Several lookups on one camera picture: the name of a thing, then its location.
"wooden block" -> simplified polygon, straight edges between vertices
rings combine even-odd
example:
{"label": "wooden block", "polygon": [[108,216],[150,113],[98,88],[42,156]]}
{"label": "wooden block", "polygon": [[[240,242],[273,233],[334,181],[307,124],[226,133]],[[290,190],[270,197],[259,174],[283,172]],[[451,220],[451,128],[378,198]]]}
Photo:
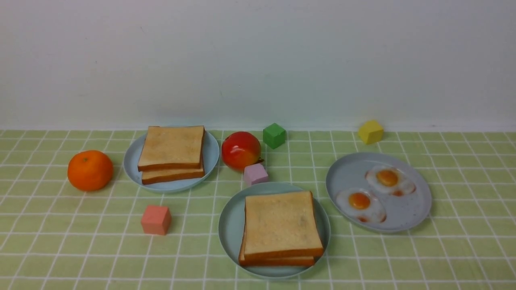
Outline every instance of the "wooden block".
{"label": "wooden block", "polygon": [[166,235],[171,222],[168,207],[159,205],[148,205],[141,218],[143,232],[151,235]]}
{"label": "wooden block", "polygon": [[284,144],[286,138],[286,130],[276,123],[263,129],[263,142],[272,149],[276,149]]}
{"label": "wooden block", "polygon": [[383,137],[383,127],[376,120],[367,121],[358,130],[358,136],[366,145],[379,142]]}
{"label": "wooden block", "polygon": [[247,186],[267,182],[268,180],[269,175],[261,163],[249,165],[244,168],[244,181]]}

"bread slice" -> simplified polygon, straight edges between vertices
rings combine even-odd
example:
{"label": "bread slice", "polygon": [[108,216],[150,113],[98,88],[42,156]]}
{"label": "bread slice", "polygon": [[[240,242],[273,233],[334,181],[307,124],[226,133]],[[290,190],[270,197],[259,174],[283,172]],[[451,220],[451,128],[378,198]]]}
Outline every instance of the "bread slice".
{"label": "bread slice", "polygon": [[156,171],[144,171],[141,173],[141,183],[149,185],[160,182],[201,178],[204,176],[204,162],[201,158],[201,167],[198,169],[164,169]]}
{"label": "bread slice", "polygon": [[199,169],[204,133],[204,126],[149,126],[138,171]]}
{"label": "bread slice", "polygon": [[245,203],[246,260],[323,255],[311,191],[247,196]]}
{"label": "bread slice", "polygon": [[246,260],[244,257],[244,251],[246,246],[246,226],[244,226],[244,236],[242,237],[242,245],[240,246],[240,253],[238,254],[238,263],[242,267],[250,267],[250,266],[265,266],[265,267],[275,267],[275,266],[304,266],[310,267],[315,264],[314,257],[310,256],[301,256],[301,257],[285,257],[285,258],[271,258],[271,259],[263,259],[263,260]]}

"yellow cube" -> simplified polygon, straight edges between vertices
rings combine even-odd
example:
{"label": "yellow cube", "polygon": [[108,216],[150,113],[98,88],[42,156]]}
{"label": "yellow cube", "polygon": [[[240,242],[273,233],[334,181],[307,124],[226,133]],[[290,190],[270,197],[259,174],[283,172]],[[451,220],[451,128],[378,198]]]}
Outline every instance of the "yellow cube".
{"label": "yellow cube", "polygon": [[376,120],[367,121],[358,129],[358,136],[366,145],[379,142],[383,137],[383,127]]}

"plate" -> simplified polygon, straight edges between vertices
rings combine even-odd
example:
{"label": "plate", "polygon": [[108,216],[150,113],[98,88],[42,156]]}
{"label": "plate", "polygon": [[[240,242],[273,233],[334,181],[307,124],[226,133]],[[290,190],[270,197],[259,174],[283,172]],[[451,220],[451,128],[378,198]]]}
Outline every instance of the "plate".
{"label": "plate", "polygon": [[[413,182],[415,191],[403,196],[380,192],[365,178],[366,172],[375,166],[397,168]],[[425,179],[403,161],[380,153],[361,152],[340,158],[328,170],[326,189],[333,205],[342,215],[368,230],[380,233],[396,233],[413,228],[428,216],[432,207],[432,194]],[[362,222],[342,210],[338,205],[337,195],[342,190],[354,189],[366,190],[378,198],[385,209],[384,222]]]}
{"label": "plate", "polygon": [[146,136],[147,134],[144,134],[129,146],[129,149],[124,155],[124,171],[132,181],[149,191],[169,194],[190,189],[201,183],[210,175],[217,165],[220,157],[220,148],[217,139],[215,139],[210,132],[206,131],[204,134],[204,146],[202,149],[205,172],[203,177],[143,185],[141,183],[141,172],[138,171],[138,161],[140,159],[141,151],[143,150],[143,143],[145,142]]}
{"label": "plate", "polygon": [[[244,206],[246,196],[282,194],[305,190],[306,189],[291,184],[280,182],[258,183],[235,194],[227,202],[219,218],[219,240],[226,254],[238,267],[260,278],[288,279],[312,269],[321,261],[320,258],[318,258],[311,267],[241,267],[238,263],[238,255],[244,235]],[[317,230],[326,253],[331,234],[330,220],[317,199],[314,198],[313,201]]]}

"toy apple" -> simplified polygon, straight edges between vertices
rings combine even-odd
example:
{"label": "toy apple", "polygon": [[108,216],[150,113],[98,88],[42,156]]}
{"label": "toy apple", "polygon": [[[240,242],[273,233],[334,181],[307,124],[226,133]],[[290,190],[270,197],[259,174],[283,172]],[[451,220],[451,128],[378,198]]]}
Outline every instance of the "toy apple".
{"label": "toy apple", "polygon": [[260,142],[249,132],[235,132],[222,142],[222,161],[239,172],[246,166],[263,162],[261,154]]}

